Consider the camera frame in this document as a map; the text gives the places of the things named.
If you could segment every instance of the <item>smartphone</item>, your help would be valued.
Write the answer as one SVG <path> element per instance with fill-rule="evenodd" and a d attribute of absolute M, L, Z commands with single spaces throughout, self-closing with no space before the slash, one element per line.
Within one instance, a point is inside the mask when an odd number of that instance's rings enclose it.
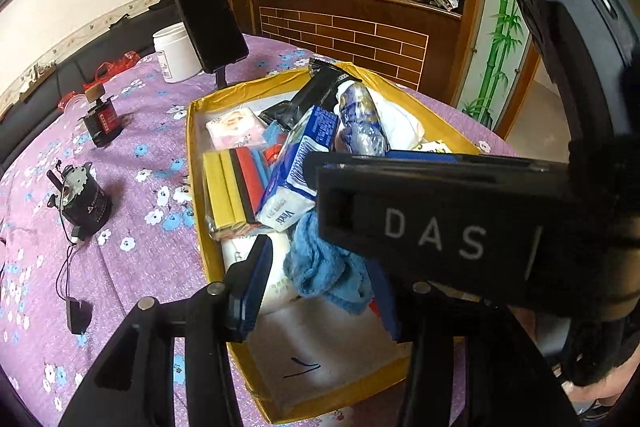
<path fill-rule="evenodd" d="M 249 48 L 228 0 L 175 0 L 205 73 L 247 58 Z"/>

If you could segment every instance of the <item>green bamboo stalk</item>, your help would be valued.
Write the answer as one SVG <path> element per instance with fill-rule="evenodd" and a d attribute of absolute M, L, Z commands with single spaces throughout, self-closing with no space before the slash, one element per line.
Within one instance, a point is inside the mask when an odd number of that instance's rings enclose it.
<path fill-rule="evenodd" d="M 500 7 L 498 10 L 498 20 L 495 23 L 494 42 L 491 45 L 489 51 L 489 57 L 486 61 L 486 69 L 484 70 L 484 76 L 482 77 L 482 84 L 480 86 L 480 92 L 478 98 L 485 99 L 486 93 L 489 90 L 489 84 L 491 83 L 492 76 L 494 76 L 495 59 L 498 57 L 498 51 L 500 49 L 500 40 L 495 36 L 502 33 L 504 28 L 504 16 L 507 13 L 507 4 L 509 0 L 500 0 Z M 479 120 L 482 114 L 482 110 L 476 115 L 476 120 Z"/>
<path fill-rule="evenodd" d="M 516 0 L 512 0 L 513 5 L 511 6 L 511 20 L 513 20 L 513 16 L 516 13 L 516 9 L 518 8 L 518 3 Z M 507 24 L 507 38 L 505 39 L 504 46 L 502 47 L 502 54 L 500 55 L 500 61 L 498 62 L 498 68 L 496 73 L 494 73 L 494 83 L 491 86 L 491 91 L 489 92 L 489 96 L 487 97 L 486 107 L 483 107 L 483 110 L 488 110 L 491 107 L 491 103 L 494 101 L 495 88 L 498 86 L 499 78 L 498 73 L 502 71 L 502 66 L 504 65 L 504 59 L 507 55 L 507 49 L 509 47 L 509 37 L 511 36 L 511 30 L 513 29 L 513 25 Z"/>

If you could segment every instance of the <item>barcode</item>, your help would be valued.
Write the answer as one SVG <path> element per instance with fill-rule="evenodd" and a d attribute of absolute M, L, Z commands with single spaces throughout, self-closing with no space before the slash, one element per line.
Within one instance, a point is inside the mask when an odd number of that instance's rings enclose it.
<path fill-rule="evenodd" d="M 316 143 L 311 137 L 303 136 L 302 140 L 300 140 L 296 156 L 293 158 L 293 163 L 291 165 L 289 175 L 287 176 L 287 183 L 315 196 L 316 191 L 306 186 L 305 175 L 302 171 L 302 164 L 305 160 L 305 156 L 311 151 L 327 152 L 327 148 Z"/>

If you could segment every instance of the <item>floor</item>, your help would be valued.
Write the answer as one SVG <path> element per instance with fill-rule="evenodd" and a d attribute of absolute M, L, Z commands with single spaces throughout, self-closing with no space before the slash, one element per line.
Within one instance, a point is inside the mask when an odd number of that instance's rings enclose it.
<path fill-rule="evenodd" d="M 555 86 L 545 86 L 531 83 L 506 142 L 521 156 L 568 163 L 570 135 L 562 102 Z"/>

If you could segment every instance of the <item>table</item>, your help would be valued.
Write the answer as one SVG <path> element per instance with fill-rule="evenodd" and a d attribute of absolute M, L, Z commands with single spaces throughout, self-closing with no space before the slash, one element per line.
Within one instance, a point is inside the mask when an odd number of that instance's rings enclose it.
<path fill-rule="evenodd" d="M 249 57 L 227 68 L 230 84 L 304 67 L 313 56 L 279 41 L 252 36 L 246 40 Z M 6 263 L 1 280 L 0 365 L 46 427 L 59 422 L 91 363 L 140 297 L 153 295 L 167 302 L 190 297 L 206 284 L 185 184 L 185 123 L 188 104 L 214 88 L 214 77 L 203 73 L 167 84 L 155 55 L 145 57 L 106 84 L 126 122 L 126 129 L 109 147 L 95 148 L 78 121 L 87 108 L 78 105 L 40 134 L 0 182 L 0 261 Z M 469 117 L 407 91 L 487 152 L 514 155 Z M 55 158 L 63 166 L 92 162 L 94 177 L 114 201 L 107 225 L 77 247 L 71 265 L 69 295 L 94 307 L 92 323 L 83 335 L 68 331 L 65 305 L 54 289 L 66 252 L 60 218 L 46 206 L 54 190 L 46 171 Z M 233 362 L 232 371 L 244 424 L 264 425 Z M 188 424 L 184 381 L 184 343 L 178 340 L 174 357 L 178 426 Z M 455 391 L 454 410 L 459 410 L 463 391 L 460 386 Z M 296 425 L 392 425 L 401 393 L 398 385 L 354 407 Z"/>

